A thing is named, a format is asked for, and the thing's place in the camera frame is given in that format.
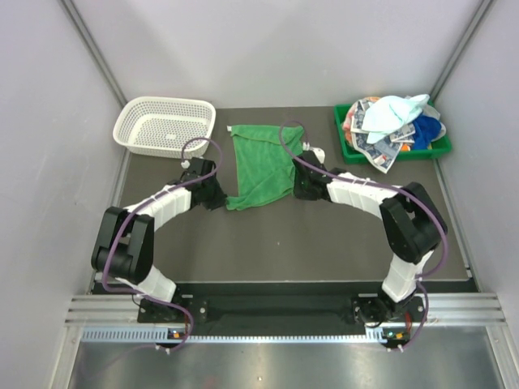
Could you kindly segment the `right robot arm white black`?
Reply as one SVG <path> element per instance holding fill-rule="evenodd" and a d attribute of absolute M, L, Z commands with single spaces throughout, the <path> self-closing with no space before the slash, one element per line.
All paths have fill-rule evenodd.
<path fill-rule="evenodd" d="M 293 164 L 297 199 L 354 207 L 382 221 L 392 260 L 377 298 L 365 305 L 367 311 L 359 310 L 358 317 L 375 325 L 398 320 L 409 308 L 425 264 L 448 232 L 425 188 L 417 182 L 388 186 L 340 169 L 328 171 L 313 150 L 293 158 Z"/>

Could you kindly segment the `green microfiber towel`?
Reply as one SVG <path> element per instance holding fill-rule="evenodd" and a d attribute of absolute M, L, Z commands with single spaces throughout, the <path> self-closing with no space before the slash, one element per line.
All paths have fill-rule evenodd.
<path fill-rule="evenodd" d="M 235 125 L 229 128 L 236 159 L 238 194 L 227 209 L 262 207 L 294 192 L 292 155 L 302 153 L 301 126 Z"/>

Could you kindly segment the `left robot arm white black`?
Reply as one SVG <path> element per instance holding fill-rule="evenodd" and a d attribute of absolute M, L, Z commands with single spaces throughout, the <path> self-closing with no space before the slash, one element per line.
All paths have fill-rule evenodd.
<path fill-rule="evenodd" d="M 154 265 L 155 233 L 194 207 L 214 210 L 225 205 L 226 194 L 217 180 L 219 167 L 212 160 L 192 158 L 184 162 L 181 177 L 157 193 L 105 211 L 91 259 L 92 268 L 102 274 L 105 291 L 137 293 L 155 303 L 164 320 L 172 322 L 183 315 L 187 327 L 193 327 L 191 313 L 174 296 L 177 285 Z"/>

